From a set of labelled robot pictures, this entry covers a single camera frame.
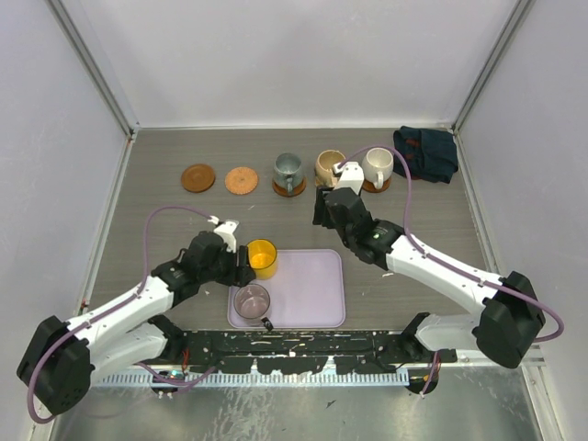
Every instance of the wooden coaster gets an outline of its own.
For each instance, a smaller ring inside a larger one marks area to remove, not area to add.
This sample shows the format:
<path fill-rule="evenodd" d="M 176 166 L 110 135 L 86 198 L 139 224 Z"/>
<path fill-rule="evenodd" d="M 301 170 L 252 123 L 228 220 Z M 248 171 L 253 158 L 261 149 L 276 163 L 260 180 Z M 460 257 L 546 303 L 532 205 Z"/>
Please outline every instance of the wooden coaster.
<path fill-rule="evenodd" d="M 254 169 L 249 167 L 233 168 L 224 179 L 224 185 L 234 195 L 246 195 L 257 187 L 259 177 Z"/>
<path fill-rule="evenodd" d="M 388 189 L 388 187 L 390 186 L 390 181 L 392 180 L 391 177 L 389 177 L 387 180 L 384 181 L 384 185 L 382 186 L 381 189 L 377 189 L 374 187 L 374 185 L 369 182 L 369 181 L 364 181 L 363 185 L 361 186 L 364 190 L 366 190 L 368 193 L 381 193 L 382 191 L 386 191 Z"/>
<path fill-rule="evenodd" d="M 304 176 L 304 179 L 302 179 L 302 182 L 300 182 L 297 187 L 294 187 L 292 189 L 291 195 L 288 194 L 288 191 L 285 188 L 282 188 L 278 184 L 276 184 L 276 181 L 274 181 L 273 179 L 272 188 L 274 188 L 274 191 L 278 193 L 280 196 L 283 196 L 284 198 L 294 198 L 295 196 L 302 193 L 304 191 L 304 188 L 306 188 L 306 176 Z"/>
<path fill-rule="evenodd" d="M 192 193 L 201 193 L 212 187 L 215 178 L 210 165 L 190 165 L 182 174 L 182 187 Z"/>

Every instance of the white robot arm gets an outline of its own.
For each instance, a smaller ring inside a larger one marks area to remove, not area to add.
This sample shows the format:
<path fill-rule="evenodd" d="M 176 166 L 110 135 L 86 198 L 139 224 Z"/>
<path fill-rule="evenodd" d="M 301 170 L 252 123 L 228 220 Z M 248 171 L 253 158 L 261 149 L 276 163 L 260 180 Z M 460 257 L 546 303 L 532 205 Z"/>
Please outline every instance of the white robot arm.
<path fill-rule="evenodd" d="M 247 247 L 236 245 L 238 222 L 212 220 L 213 232 L 200 232 L 144 284 L 84 315 L 65 322 L 52 316 L 39 325 L 17 374 L 25 384 L 33 383 L 35 395 L 53 415 L 71 409 L 91 385 L 123 368 L 158 357 L 176 360 L 187 347 L 186 333 L 160 314 L 195 296 L 200 285 L 215 281 L 242 287 L 255 279 Z"/>
<path fill-rule="evenodd" d="M 317 188 L 313 223 L 336 229 L 361 261 L 418 280 L 469 313 L 449 317 L 418 314 L 404 331 L 406 351 L 418 356 L 423 348 L 480 349 L 496 363 L 516 368 L 545 317 L 539 308 L 488 285 L 508 287 L 536 300 L 529 280 L 515 272 L 501 277 L 468 266 L 407 236 L 399 225 L 373 219 L 360 197 L 364 174 L 359 164 L 337 164 L 334 171 L 340 174 L 337 185 Z M 479 282 L 459 272 L 475 275 Z"/>

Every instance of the black mounting plate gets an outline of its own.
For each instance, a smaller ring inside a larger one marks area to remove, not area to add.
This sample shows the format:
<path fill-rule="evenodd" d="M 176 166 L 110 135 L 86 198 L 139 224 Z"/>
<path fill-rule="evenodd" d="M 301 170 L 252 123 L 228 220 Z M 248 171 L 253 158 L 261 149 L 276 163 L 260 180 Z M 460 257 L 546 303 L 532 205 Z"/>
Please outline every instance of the black mounting plate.
<path fill-rule="evenodd" d="M 322 371 L 329 356 L 337 374 L 380 374 L 396 371 L 402 363 L 430 363 L 433 352 L 419 359 L 401 349 L 401 335 L 392 331 L 195 331 L 186 332 L 188 364 L 193 372 L 215 366 L 224 373 L 245 374 L 256 360 L 257 370 L 284 375 Z M 439 351 L 442 363 L 458 361 L 456 351 Z M 149 364 L 181 364 L 156 358 Z"/>

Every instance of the cable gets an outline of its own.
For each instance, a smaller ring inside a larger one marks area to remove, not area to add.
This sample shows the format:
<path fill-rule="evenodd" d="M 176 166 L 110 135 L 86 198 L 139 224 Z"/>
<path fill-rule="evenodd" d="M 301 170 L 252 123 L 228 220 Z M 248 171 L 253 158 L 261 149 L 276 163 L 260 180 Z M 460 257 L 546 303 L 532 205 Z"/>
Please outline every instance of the cable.
<path fill-rule="evenodd" d="M 433 376 L 435 375 L 435 368 L 437 366 L 438 360 L 439 360 L 439 353 L 435 352 L 435 354 L 433 355 L 433 363 L 431 365 L 431 371 L 429 372 L 429 377 L 428 377 L 428 379 L 426 379 L 426 382 L 423 386 L 423 390 L 421 390 L 419 392 L 419 395 L 421 395 L 421 398 L 424 398 L 424 395 L 426 394 L 427 389 L 429 389 L 429 385 L 431 384 L 431 381 L 433 381 Z"/>
<path fill-rule="evenodd" d="M 182 355 L 184 356 L 184 359 L 182 360 L 182 373 L 185 375 L 187 369 L 187 362 L 190 359 L 190 350 L 186 349 L 182 351 Z"/>
<path fill-rule="evenodd" d="M 168 379 L 168 378 L 164 377 L 163 375 L 161 375 L 156 370 L 154 370 L 152 367 L 150 367 L 148 365 L 145 365 L 144 363 L 135 363 L 135 366 L 139 366 L 139 367 L 145 369 L 147 372 L 149 372 L 155 378 L 159 379 L 162 383 L 166 383 L 166 384 L 170 384 L 172 386 L 177 386 L 177 387 L 182 388 L 178 392 L 187 392 L 187 391 L 189 391 L 194 386 L 196 386 L 197 384 L 199 384 L 200 381 L 203 381 L 204 379 L 206 379 L 206 377 L 208 375 L 210 375 L 212 372 L 214 372 L 214 370 L 216 369 L 214 366 L 213 367 L 209 367 L 209 369 L 206 372 L 204 372 L 197 379 L 193 379 L 192 381 L 185 382 L 182 379 Z"/>
<path fill-rule="evenodd" d="M 418 242 L 416 242 L 416 240 L 414 240 L 413 234 L 411 233 L 411 228 L 410 228 L 410 212 L 411 212 L 411 202 L 412 202 L 412 198 L 413 198 L 413 182 L 411 180 L 411 171 L 409 170 L 408 164 L 406 163 L 406 161 L 404 160 L 402 155 L 394 147 L 390 147 L 388 145 L 378 145 L 378 144 L 369 145 L 368 147 L 364 147 L 362 149 L 359 149 L 357 152 L 353 153 L 351 156 L 346 158 L 344 161 L 341 162 L 341 166 L 347 164 L 351 159 L 355 158 L 359 154 L 361 154 L 363 152 L 367 152 L 368 150 L 371 150 L 371 149 L 374 149 L 377 147 L 379 147 L 380 149 L 388 150 L 390 153 L 392 153 L 394 156 L 396 156 L 398 158 L 398 160 L 401 162 L 402 168 L 404 169 L 404 173 L 406 174 L 407 195 L 406 195 L 406 203 L 404 204 L 404 217 L 403 217 L 402 223 L 403 223 L 403 227 L 404 227 L 404 233 L 406 234 L 406 237 L 409 240 L 409 242 L 411 243 L 411 245 L 419 253 L 424 255 L 426 258 L 431 259 L 432 261 L 436 262 L 437 264 L 441 265 L 442 267 L 444 267 L 450 271 L 453 271 L 454 273 L 456 273 L 460 276 L 468 278 L 469 280 L 472 280 L 472 281 L 476 282 L 477 284 L 482 284 L 488 288 L 497 289 L 499 291 L 502 291 L 505 294 L 509 294 L 513 297 L 516 297 L 517 299 L 526 301 L 527 303 L 535 306 L 536 308 L 539 308 L 540 310 L 542 310 L 542 311 L 546 312 L 548 315 L 550 315 L 553 318 L 553 320 L 555 320 L 555 322 L 558 324 L 558 329 L 552 334 L 548 334 L 543 337 L 536 338 L 534 340 L 534 343 L 548 342 L 549 340 L 553 340 L 554 338 L 558 338 L 560 335 L 562 335 L 564 327 L 565 327 L 563 320 L 554 310 L 552 310 L 546 304 L 541 303 L 538 300 L 532 299 L 532 298 L 526 296 L 525 294 L 522 294 L 518 291 L 515 291 L 514 289 L 510 289 L 508 287 L 503 287 L 502 285 L 498 285 L 498 284 L 489 282 L 487 280 L 482 280 L 478 276 L 474 276 L 473 274 L 470 274 L 469 272 L 464 271 L 461 268 L 453 266 L 452 264 L 450 264 L 449 262 L 446 262 L 445 260 L 441 259 L 440 257 L 437 257 L 434 254 L 427 253 L 424 250 L 424 248 Z"/>
<path fill-rule="evenodd" d="M 57 348 L 59 348 L 69 338 L 76 335 L 77 333 L 82 331 L 84 328 L 90 327 L 90 326 L 92 326 L 92 324 L 104 319 L 105 317 L 107 317 L 111 313 L 118 311 L 119 309 L 125 307 L 126 305 L 131 303 L 133 300 L 135 300 L 139 296 L 139 294 L 142 293 L 143 289 L 145 288 L 145 285 L 147 284 L 147 278 L 149 277 L 149 253 L 148 253 L 149 252 L 149 249 L 148 249 L 149 244 L 147 241 L 147 239 L 149 237 L 149 225 L 150 225 L 153 217 L 157 213 L 159 213 L 160 211 L 163 211 L 165 209 L 183 209 L 185 211 L 191 211 L 192 213 L 196 213 L 204 218 L 212 219 L 212 217 L 209 214 L 205 213 L 204 211 L 201 211 L 199 209 L 193 209 L 191 207 L 181 206 L 181 205 L 167 205 L 164 207 L 160 207 L 159 209 L 155 209 L 154 211 L 152 211 L 151 214 L 149 216 L 147 216 L 147 219 L 145 220 L 145 226 L 143 227 L 143 236 L 142 236 L 143 275 L 142 275 L 141 283 L 137 287 L 137 291 L 133 295 L 131 295 L 130 297 L 127 297 L 121 303 L 118 303 L 118 304 L 112 306 L 111 308 L 108 308 L 106 311 L 101 312 L 100 314 L 92 317 L 87 322 L 84 322 L 84 323 L 80 324 L 79 326 L 76 326 L 71 331 L 69 331 L 65 335 L 63 335 L 55 343 L 53 343 L 53 345 L 51 345 L 49 347 L 47 352 L 45 352 L 45 354 L 43 354 L 43 356 L 40 358 L 39 362 L 37 363 L 37 365 L 33 369 L 33 372 L 30 376 L 30 381 L 28 382 L 27 408 L 28 408 L 28 414 L 30 415 L 30 418 L 35 423 L 46 424 L 46 423 L 50 423 L 55 418 L 55 415 L 51 415 L 47 418 L 42 418 L 37 414 L 37 411 L 35 410 L 35 402 L 34 402 L 35 388 L 37 386 L 37 380 L 39 379 L 39 373 L 41 372 L 41 370 L 45 366 L 45 363 L 47 363 L 47 360 L 49 360 L 49 358 L 53 355 L 53 353 L 57 350 Z"/>

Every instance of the mug handle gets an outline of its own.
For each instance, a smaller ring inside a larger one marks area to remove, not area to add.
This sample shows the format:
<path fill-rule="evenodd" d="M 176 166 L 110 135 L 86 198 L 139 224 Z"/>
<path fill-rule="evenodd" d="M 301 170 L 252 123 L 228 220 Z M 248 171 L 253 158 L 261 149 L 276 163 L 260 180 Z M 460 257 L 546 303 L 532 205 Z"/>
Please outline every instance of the mug handle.
<path fill-rule="evenodd" d="M 267 317 L 264 317 L 263 319 L 261 319 L 261 323 L 264 324 L 264 328 L 266 328 L 268 331 L 272 331 L 274 329 L 274 325 L 272 324 L 271 321 L 269 321 L 269 319 Z"/>
<path fill-rule="evenodd" d="M 382 172 L 378 172 L 378 181 L 375 183 L 374 187 L 378 190 L 384 187 L 384 174 Z"/>

